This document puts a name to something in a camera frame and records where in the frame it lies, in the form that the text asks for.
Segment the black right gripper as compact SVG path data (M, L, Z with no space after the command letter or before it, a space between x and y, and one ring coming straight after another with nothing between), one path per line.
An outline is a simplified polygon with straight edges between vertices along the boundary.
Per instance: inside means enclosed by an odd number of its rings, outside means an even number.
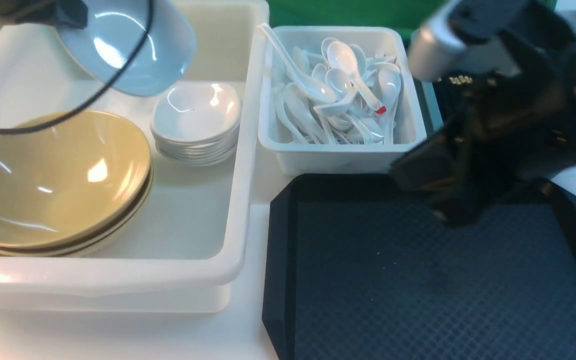
M443 127L391 164L398 189L426 193L448 227L539 178L576 167L576 45L544 80L489 76Z

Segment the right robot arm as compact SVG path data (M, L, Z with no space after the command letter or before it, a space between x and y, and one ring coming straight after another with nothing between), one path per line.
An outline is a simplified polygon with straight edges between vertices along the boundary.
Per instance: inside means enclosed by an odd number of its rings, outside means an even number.
M429 192L435 216L450 227L576 166L576 32L538 0L449 1L411 44L410 71L429 82L493 40L519 72L475 79L443 127L390 167L402 191Z

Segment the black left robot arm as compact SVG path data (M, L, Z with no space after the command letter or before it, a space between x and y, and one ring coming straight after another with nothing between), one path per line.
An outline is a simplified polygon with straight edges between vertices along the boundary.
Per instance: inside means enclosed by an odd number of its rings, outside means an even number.
M89 22L88 11L82 0L0 0L0 23L83 29Z

